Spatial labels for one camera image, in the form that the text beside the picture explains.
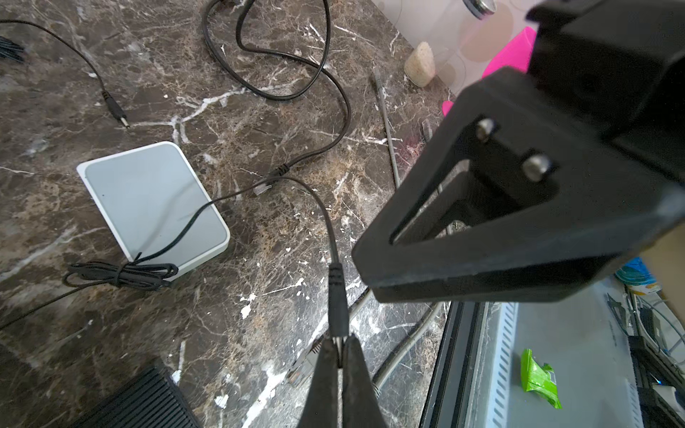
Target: coiled black cable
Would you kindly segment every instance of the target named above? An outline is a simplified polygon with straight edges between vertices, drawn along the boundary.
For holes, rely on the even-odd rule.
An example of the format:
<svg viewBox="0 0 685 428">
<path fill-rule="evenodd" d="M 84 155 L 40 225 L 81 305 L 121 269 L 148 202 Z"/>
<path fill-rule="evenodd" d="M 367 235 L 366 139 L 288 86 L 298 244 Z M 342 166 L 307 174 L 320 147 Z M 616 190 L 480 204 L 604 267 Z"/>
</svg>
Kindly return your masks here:
<svg viewBox="0 0 685 428">
<path fill-rule="evenodd" d="M 236 197 L 239 194 L 254 189 L 260 184 L 269 184 L 277 180 L 294 181 L 295 183 L 298 183 L 300 186 L 302 186 L 307 193 L 312 195 L 312 197 L 316 201 L 316 204 L 321 209 L 321 213 L 323 214 L 323 220 L 326 224 L 326 232 L 328 233 L 328 243 L 331 251 L 331 265 L 340 264 L 340 256 L 338 254 L 338 245 L 336 243 L 336 236 L 333 230 L 333 223 L 331 222 L 331 218 L 328 215 L 326 206 L 324 205 L 321 198 L 319 198 L 319 196 L 316 194 L 316 192 L 311 187 L 309 187 L 307 183 L 294 177 L 267 177 L 242 190 L 233 192 L 224 197 L 213 199 L 203 204 L 200 208 L 197 209 L 197 211 L 195 211 L 195 214 L 192 215 L 186 226 L 179 232 L 179 234 L 176 236 L 176 238 L 174 238 L 173 241 L 171 241 L 163 249 L 160 249 L 159 251 L 151 255 L 141 257 L 141 254 L 139 253 L 133 262 L 126 262 L 119 266 L 117 266 L 116 264 L 101 262 L 98 260 L 87 263 L 74 263 L 69 265 L 69 267 L 67 268 L 67 274 L 62 278 L 62 283 L 66 286 L 75 287 L 74 290 L 70 290 L 64 294 L 61 294 L 60 296 L 55 297 L 50 301 L 41 303 L 39 306 L 34 307 L 30 311 L 25 312 L 24 314 L 17 316 L 11 321 L 8 321 L 0 325 L 0 330 L 33 314 L 35 311 L 45 306 L 48 306 L 51 303 L 55 303 L 56 301 L 63 299 L 64 297 L 67 297 L 71 294 L 74 294 L 78 291 L 84 290 L 92 286 L 97 286 L 100 284 L 112 284 L 113 286 L 117 287 L 133 288 L 135 290 L 143 291 L 157 291 L 160 288 L 168 287 L 170 283 L 168 281 L 165 281 L 165 279 L 171 278 L 178 273 L 178 267 L 176 267 L 176 265 L 172 263 L 141 265 L 141 263 L 147 262 L 148 260 L 152 260 L 155 257 L 161 256 L 162 254 L 171 250 L 176 244 L 178 244 L 181 241 L 181 239 L 183 239 L 183 237 L 188 233 L 188 230 L 190 230 L 192 225 L 195 224 L 195 221 L 198 217 L 200 217 L 200 214 L 202 214 L 202 211 L 204 211 L 205 208 L 209 207 L 210 205 L 213 205 L 216 202 L 223 201 L 224 199 Z M 72 275 L 78 275 L 81 279 L 90 282 L 85 284 L 71 283 L 69 281 L 69 278 Z"/>
<path fill-rule="evenodd" d="M 331 45 L 331 12 L 328 6 L 328 0 L 323 0 L 323 8 L 325 10 L 325 15 L 326 15 L 326 38 L 324 42 L 324 47 L 323 47 L 323 57 L 321 58 L 321 63 L 317 64 L 316 62 L 313 62 L 307 58 L 303 58 L 297 55 L 293 55 L 288 52 L 281 52 L 281 51 L 276 51 L 274 49 L 265 49 L 265 48 L 259 48 L 259 47 L 247 47 L 242 43 L 242 25 L 245 22 L 245 19 L 247 18 L 247 14 L 249 13 L 250 9 L 254 5 L 256 0 L 247 0 L 242 12 L 240 13 L 240 16 L 238 17 L 238 23 L 236 24 L 236 43 L 238 44 L 238 47 L 242 49 L 243 51 L 246 52 L 252 52 L 252 53 L 263 53 L 266 55 L 275 55 L 281 58 L 285 58 L 287 60 L 299 62 L 301 64 L 306 64 L 312 68 L 316 69 L 316 72 L 312 76 L 312 79 L 307 82 L 307 84 L 300 90 L 290 94 L 290 95 L 274 95 L 270 94 L 268 92 L 265 92 L 263 90 L 260 90 L 259 88 L 256 88 L 254 85 L 250 84 L 248 81 L 243 79 L 238 73 L 235 72 L 234 69 L 231 68 L 231 66 L 226 62 L 224 59 L 224 55 L 221 53 L 219 49 L 216 48 L 216 45 L 214 45 L 214 42 L 212 42 L 212 38 L 210 36 L 210 30 L 209 30 L 209 17 L 212 13 L 212 10 L 214 7 L 222 2 L 222 0 L 210 0 L 210 2 L 207 4 L 205 7 L 205 11 L 202 14 L 202 34 L 204 35 L 205 38 L 205 43 L 207 44 L 207 47 L 209 50 L 212 52 L 212 56 L 214 56 L 214 59 L 219 63 L 221 68 L 226 70 L 231 77 L 233 77 L 235 80 L 238 81 L 241 85 L 243 85 L 245 88 L 248 90 L 252 91 L 253 93 L 259 95 L 260 97 L 264 97 L 268 100 L 272 101 L 290 101 L 292 99 L 296 99 L 297 97 L 300 97 L 302 94 L 307 92 L 316 79 L 319 77 L 319 75 L 322 73 L 328 79 L 333 82 L 333 85 L 335 85 L 340 91 L 340 95 L 342 95 L 342 99 L 345 102 L 345 122 L 342 125 L 342 129 L 340 130 L 340 133 L 338 136 L 330 143 L 327 144 L 323 147 L 320 147 L 318 149 L 308 151 L 306 153 L 302 153 L 301 155 L 295 157 L 292 160 L 287 161 L 285 164 L 282 165 L 285 168 L 280 167 L 280 170 L 277 168 L 277 170 L 274 170 L 271 174 L 272 175 L 283 175 L 284 173 L 282 172 L 285 170 L 286 172 L 290 170 L 295 164 L 302 162 L 305 159 L 311 158 L 312 156 L 320 155 L 327 150 L 332 149 L 335 147 L 345 136 L 347 133 L 347 130 L 349 129 L 349 126 L 352 122 L 352 107 L 350 106 L 349 99 L 347 98 L 347 94 L 345 93 L 345 90 L 343 87 L 340 85 L 340 82 L 336 80 L 335 77 L 328 71 L 326 71 L 323 67 L 326 63 L 326 60 L 328 59 L 328 51 Z"/>
</svg>

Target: black device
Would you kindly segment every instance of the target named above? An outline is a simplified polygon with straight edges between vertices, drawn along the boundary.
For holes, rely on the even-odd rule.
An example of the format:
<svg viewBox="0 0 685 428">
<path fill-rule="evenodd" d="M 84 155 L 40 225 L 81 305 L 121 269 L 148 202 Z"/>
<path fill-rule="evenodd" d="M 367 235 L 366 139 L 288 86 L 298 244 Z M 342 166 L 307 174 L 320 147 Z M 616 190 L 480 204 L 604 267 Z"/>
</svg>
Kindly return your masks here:
<svg viewBox="0 0 685 428">
<path fill-rule="evenodd" d="M 378 301 L 560 300 L 685 217 L 685 3 L 552 0 L 527 19 L 528 73 L 465 88 L 355 245 Z M 437 238 L 454 220 L 471 228 Z"/>
</svg>

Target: power cable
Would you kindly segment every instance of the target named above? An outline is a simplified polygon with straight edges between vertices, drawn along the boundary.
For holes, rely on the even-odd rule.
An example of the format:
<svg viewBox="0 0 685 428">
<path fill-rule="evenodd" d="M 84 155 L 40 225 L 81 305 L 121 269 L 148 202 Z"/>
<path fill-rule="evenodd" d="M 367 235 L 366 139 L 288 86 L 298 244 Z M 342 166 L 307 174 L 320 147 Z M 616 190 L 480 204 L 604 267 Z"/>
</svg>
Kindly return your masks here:
<svg viewBox="0 0 685 428">
<path fill-rule="evenodd" d="M 102 76 L 100 76 L 100 73 L 97 71 L 97 69 L 92 64 L 92 62 L 90 62 L 90 60 L 88 58 L 86 58 L 86 56 L 83 53 L 81 53 L 78 49 L 76 49 L 74 46 L 72 46 L 71 43 L 67 42 L 65 39 L 59 37 L 57 34 L 53 33 L 52 31 L 43 27 L 42 25 L 38 25 L 38 24 L 30 22 L 30 21 L 24 21 L 21 19 L 0 19 L 0 24 L 31 25 L 32 27 L 43 30 L 44 32 L 48 33 L 50 36 L 53 36 L 54 38 L 56 38 L 60 42 L 64 43 L 66 45 L 66 47 L 68 47 L 72 51 L 76 52 L 76 55 L 81 57 L 81 59 L 86 62 L 86 64 L 90 67 L 90 69 L 95 74 L 95 77 L 97 77 L 97 81 L 100 83 L 100 88 L 102 88 L 102 97 L 105 100 L 105 104 L 107 104 L 107 108 L 110 110 L 110 113 L 112 114 L 112 116 L 116 120 L 121 122 L 122 125 L 126 126 L 126 128 L 130 127 L 129 123 L 126 121 L 126 118 L 127 118 L 126 112 L 116 102 L 116 100 L 112 97 L 112 95 L 110 95 L 110 93 L 107 91 L 107 89 L 105 89 L 105 82 L 102 80 Z M 18 57 L 18 59 L 17 58 L 12 58 L 12 59 L 14 59 L 18 62 L 23 62 L 23 58 L 21 56 L 19 56 L 16 53 L 14 56 Z"/>
<path fill-rule="evenodd" d="M 141 263 L 146 262 L 148 260 L 152 260 L 155 257 L 161 256 L 162 254 L 171 250 L 176 244 L 178 244 L 181 241 L 181 239 L 183 239 L 183 237 L 188 233 L 188 230 L 190 230 L 192 225 L 195 223 L 195 221 L 200 216 L 202 211 L 205 210 L 205 208 L 209 207 L 210 205 L 216 202 L 223 201 L 224 199 L 236 197 L 239 194 L 247 192 L 248 190 L 252 190 L 260 184 L 269 183 L 277 180 L 290 180 L 294 181 L 295 183 L 298 183 L 300 186 L 302 186 L 302 188 L 304 188 L 304 190 L 307 193 L 312 195 L 312 197 L 316 201 L 316 204 L 321 209 L 321 213 L 323 214 L 323 220 L 326 224 L 328 242 L 331 251 L 331 264 L 329 265 L 329 288 L 331 288 L 331 286 L 334 285 L 339 285 L 337 284 L 338 282 L 342 282 L 342 290 L 344 291 L 345 283 L 342 276 L 342 265 L 340 264 L 340 256 L 338 254 L 338 245 L 336 244 L 333 223 L 331 222 L 331 218 L 328 215 L 328 211 L 326 210 L 326 207 L 323 204 L 321 198 L 319 198 L 319 196 L 311 187 L 309 187 L 304 181 L 301 181 L 300 179 L 294 177 L 267 177 L 263 180 L 258 181 L 257 183 L 254 183 L 249 187 L 246 187 L 237 192 L 233 192 L 224 197 L 213 199 L 202 205 L 200 208 L 197 209 L 195 214 L 192 215 L 186 226 L 179 232 L 179 234 L 176 236 L 176 238 L 174 238 L 173 241 L 171 241 L 163 249 L 160 249 L 159 251 L 156 251 L 151 255 L 141 257 L 141 253 L 139 253 L 133 262 L 126 262 L 119 266 L 97 260 L 87 263 L 71 264 L 67 268 L 67 274 L 62 278 L 62 283 L 66 286 L 75 287 L 74 290 L 61 294 L 60 296 L 57 296 L 56 298 L 45 303 L 41 303 L 39 306 L 34 307 L 30 311 L 25 312 L 24 314 L 21 314 L 20 316 L 17 316 L 16 318 L 13 318 L 12 320 L 0 325 L 0 330 L 9 327 L 10 325 L 16 323 L 21 319 L 24 319 L 25 317 L 33 314 L 35 311 L 45 306 L 48 306 L 51 303 L 55 303 L 56 301 L 63 299 L 64 297 L 70 296 L 76 292 L 85 290 L 86 288 L 92 286 L 97 286 L 100 284 L 112 284 L 116 287 L 133 288 L 136 290 L 143 291 L 156 291 L 160 288 L 169 287 L 169 282 L 165 281 L 165 279 L 170 278 L 178 273 L 178 267 L 176 265 L 172 263 L 141 265 Z M 72 275 L 78 275 L 80 279 L 90 282 L 85 284 L 74 284 L 69 281 L 69 278 Z M 329 302 L 329 305 L 333 304 L 336 307 L 342 305 L 342 307 L 345 310 L 345 314 L 347 314 L 346 296 L 344 293 L 342 295 L 345 297 L 345 301 L 337 301 L 336 299 L 338 297 L 336 295 L 333 299 L 334 301 Z"/>
<path fill-rule="evenodd" d="M 236 43 L 240 49 L 246 52 L 252 52 L 252 53 L 261 53 L 264 55 L 274 55 L 280 58 L 285 58 L 290 61 L 298 62 L 301 64 L 308 65 L 312 68 L 314 68 L 316 71 L 312 78 L 307 82 L 307 84 L 302 87 L 302 89 L 289 94 L 289 95 L 275 95 L 271 94 L 269 92 L 260 90 L 259 88 L 255 87 L 254 85 L 250 84 L 247 80 L 243 79 L 238 73 L 235 72 L 235 70 L 226 62 L 225 56 L 223 53 L 216 47 L 214 42 L 212 41 L 212 37 L 210 35 L 210 30 L 209 30 L 209 17 L 214 9 L 214 7 L 222 2 L 222 0 L 210 0 L 210 2 L 207 4 L 205 7 L 204 13 L 202 14 L 202 34 L 204 35 L 205 38 L 205 43 L 207 44 L 207 47 L 209 48 L 210 52 L 212 53 L 212 56 L 214 59 L 219 63 L 221 68 L 223 68 L 226 72 L 228 72 L 231 77 L 233 77 L 236 81 L 238 81 L 239 84 L 243 85 L 245 88 L 247 88 L 249 91 L 252 93 L 259 95 L 260 97 L 263 97 L 265 99 L 271 100 L 271 101 L 290 101 L 293 99 L 296 99 L 303 95 L 305 92 L 307 92 L 316 79 L 319 77 L 320 74 L 324 74 L 332 83 L 335 85 L 335 87 L 340 91 L 340 95 L 342 96 L 343 101 L 345 102 L 345 121 L 342 125 L 342 129 L 338 133 L 338 136 L 333 139 L 332 142 L 329 144 L 320 147 L 315 150 L 311 150 L 305 153 L 302 153 L 301 155 L 296 156 L 295 158 L 285 162 L 278 168 L 276 168 L 274 171 L 271 171 L 269 175 L 271 176 L 280 176 L 286 174 L 294 165 L 311 158 L 316 155 L 320 155 L 333 147 L 335 147 L 345 136 L 347 133 L 347 130 L 349 129 L 349 126 L 352 122 L 352 107 L 350 106 L 349 99 L 347 98 L 347 94 L 345 93 L 345 90 L 343 87 L 340 85 L 340 82 L 330 73 L 328 72 L 324 66 L 325 63 L 328 59 L 328 51 L 331 45 L 331 12 L 330 8 L 328 6 L 328 0 L 323 0 L 323 9 L 325 11 L 325 18 L 326 18 L 326 37 L 325 37 L 325 42 L 324 42 L 324 47 L 323 47 L 323 56 L 321 57 L 321 63 L 317 64 L 316 62 L 313 62 L 312 60 L 309 60 L 307 58 L 303 58 L 301 56 L 294 55 L 292 53 L 288 52 L 282 52 L 282 51 L 277 51 L 274 49 L 266 49 L 266 48 L 260 48 L 260 47 L 247 47 L 243 44 L 242 42 L 242 26 L 245 23 L 245 19 L 247 18 L 247 14 L 249 13 L 250 9 L 255 3 L 255 0 L 247 0 L 244 8 L 242 9 L 242 12 L 240 13 L 240 16 L 238 17 L 238 23 L 236 24 Z"/>
</svg>

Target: blue object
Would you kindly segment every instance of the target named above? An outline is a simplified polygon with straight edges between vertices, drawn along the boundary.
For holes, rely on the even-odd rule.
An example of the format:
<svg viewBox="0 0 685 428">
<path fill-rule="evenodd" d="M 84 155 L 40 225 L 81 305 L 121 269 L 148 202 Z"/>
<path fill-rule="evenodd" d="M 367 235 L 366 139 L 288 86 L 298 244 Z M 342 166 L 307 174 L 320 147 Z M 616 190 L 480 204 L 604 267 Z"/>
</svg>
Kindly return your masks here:
<svg viewBox="0 0 685 428">
<path fill-rule="evenodd" d="M 635 257 L 617 270 L 616 278 L 627 286 L 648 286 L 656 282 L 654 276 L 639 257 Z"/>
</svg>

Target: cable bundle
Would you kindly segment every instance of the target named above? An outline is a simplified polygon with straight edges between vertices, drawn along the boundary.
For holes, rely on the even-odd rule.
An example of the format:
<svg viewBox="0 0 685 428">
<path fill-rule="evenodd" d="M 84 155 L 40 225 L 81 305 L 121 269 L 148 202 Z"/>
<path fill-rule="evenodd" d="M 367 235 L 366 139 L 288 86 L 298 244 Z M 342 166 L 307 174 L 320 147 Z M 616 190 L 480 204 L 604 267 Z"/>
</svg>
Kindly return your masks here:
<svg viewBox="0 0 685 428">
<path fill-rule="evenodd" d="M 19 55 L 20 53 L 24 53 L 24 48 L 10 39 L 0 36 L 0 58 L 10 58 L 17 62 L 24 62 L 24 58 Z"/>
</svg>

